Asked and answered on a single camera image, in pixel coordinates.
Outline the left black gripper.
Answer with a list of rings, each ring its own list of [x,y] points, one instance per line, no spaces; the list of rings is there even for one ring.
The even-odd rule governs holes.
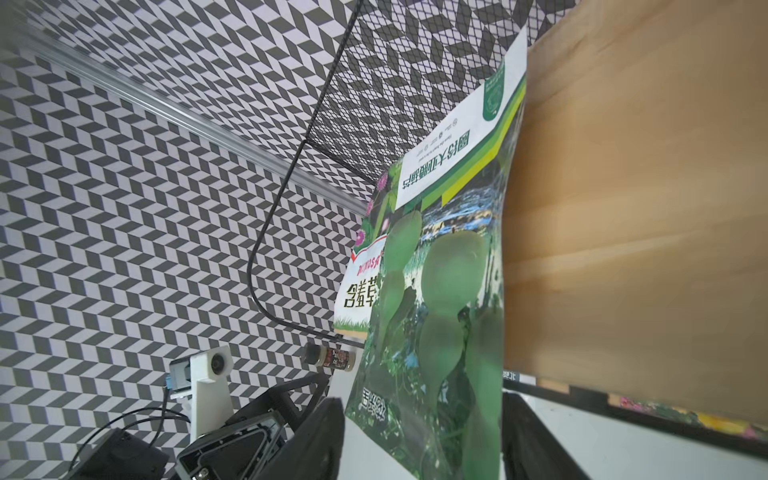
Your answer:
[[[330,377],[311,373],[268,389],[194,441],[177,457],[177,479],[254,479],[289,442],[327,392]]]

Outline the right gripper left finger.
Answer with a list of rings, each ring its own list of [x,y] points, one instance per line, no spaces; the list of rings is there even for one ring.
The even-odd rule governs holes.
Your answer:
[[[341,399],[324,399],[255,479],[337,479],[344,434]]]

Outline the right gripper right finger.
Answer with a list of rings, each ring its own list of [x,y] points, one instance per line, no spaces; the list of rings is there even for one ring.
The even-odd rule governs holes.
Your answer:
[[[520,395],[505,393],[502,405],[502,455],[507,479],[588,479]]]

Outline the green lotus seed bag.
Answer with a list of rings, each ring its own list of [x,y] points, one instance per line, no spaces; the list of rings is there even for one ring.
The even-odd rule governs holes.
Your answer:
[[[377,298],[345,414],[412,479],[501,473],[501,223],[527,50],[520,33],[390,169]]]

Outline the green white seed bag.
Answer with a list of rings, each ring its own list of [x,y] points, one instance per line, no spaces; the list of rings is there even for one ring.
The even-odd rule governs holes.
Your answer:
[[[378,179],[357,231],[350,260],[339,288],[333,327],[336,333],[365,338],[371,311],[378,298],[378,276],[397,200],[402,161],[393,163]]]

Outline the colourful flower seed bag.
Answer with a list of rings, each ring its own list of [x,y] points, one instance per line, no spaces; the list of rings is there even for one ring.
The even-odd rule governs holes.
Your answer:
[[[665,420],[700,427],[744,439],[767,442],[767,428],[743,420],[734,420],[696,412],[652,401],[639,401],[617,394],[608,395],[608,404],[613,407],[634,411]]]

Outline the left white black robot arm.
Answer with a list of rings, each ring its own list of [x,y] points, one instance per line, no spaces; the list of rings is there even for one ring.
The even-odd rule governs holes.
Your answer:
[[[344,407],[326,398],[328,378],[310,374],[268,389],[194,440],[177,457],[176,479],[334,479]],[[159,479],[168,462],[154,442],[107,424],[87,456],[75,454],[69,479]]]

